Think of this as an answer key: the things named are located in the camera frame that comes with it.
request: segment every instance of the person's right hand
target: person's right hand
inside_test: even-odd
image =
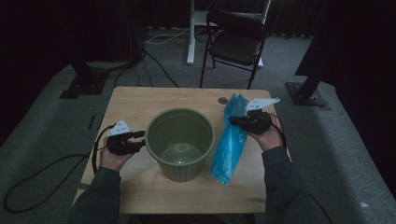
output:
[[[278,122],[276,117],[271,116],[272,122],[277,126]],[[282,138],[280,133],[276,128],[271,126],[271,128],[262,134],[247,133],[250,137],[254,138],[258,143],[262,151],[270,150],[274,147],[283,146]]]

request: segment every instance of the plastic bucket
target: plastic bucket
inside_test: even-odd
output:
[[[149,154],[170,180],[186,182],[200,174],[215,141],[210,120],[189,108],[173,108],[156,116],[146,130]]]

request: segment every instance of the wooden table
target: wooden table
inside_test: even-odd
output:
[[[210,174],[211,162],[224,127],[220,97],[230,99],[242,93],[249,101],[270,98],[268,91],[118,87],[114,90],[101,130],[124,119],[133,131],[146,130],[159,113],[173,107],[189,107],[204,113],[215,126],[215,148],[205,160],[202,172],[192,181],[167,179],[145,147],[123,166],[120,212],[124,214],[227,214],[265,211],[264,168],[261,149],[248,138],[242,157],[228,186]],[[275,114],[274,107],[265,110]],[[81,183],[90,184],[92,165],[88,162]]]

